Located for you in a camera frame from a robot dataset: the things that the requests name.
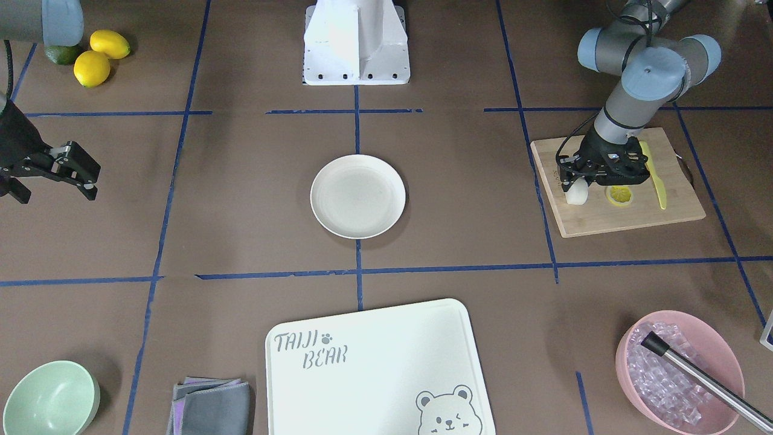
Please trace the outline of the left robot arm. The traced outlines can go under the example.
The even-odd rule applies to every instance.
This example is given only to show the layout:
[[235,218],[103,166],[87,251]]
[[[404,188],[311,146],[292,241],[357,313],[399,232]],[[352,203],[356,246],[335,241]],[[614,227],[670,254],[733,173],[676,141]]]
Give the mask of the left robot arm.
[[665,103],[704,82],[720,65],[713,37],[663,39],[659,31],[685,1],[629,1],[607,27],[591,28],[578,45],[580,64],[619,77],[579,149],[555,154],[564,193],[586,193],[591,184],[638,185],[650,177],[640,132]]

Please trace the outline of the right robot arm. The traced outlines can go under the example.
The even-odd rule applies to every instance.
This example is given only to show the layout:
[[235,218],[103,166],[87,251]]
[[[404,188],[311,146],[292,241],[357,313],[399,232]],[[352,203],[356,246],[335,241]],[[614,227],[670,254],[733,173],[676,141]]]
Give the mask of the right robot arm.
[[[8,76],[13,80],[10,41],[74,46],[80,42],[85,17],[78,1],[3,1],[2,40],[6,46]],[[2,93],[1,195],[20,204],[30,201],[31,191],[22,177],[44,177],[74,185],[86,199],[97,196],[100,165],[76,141],[52,147],[11,99],[12,86]]]

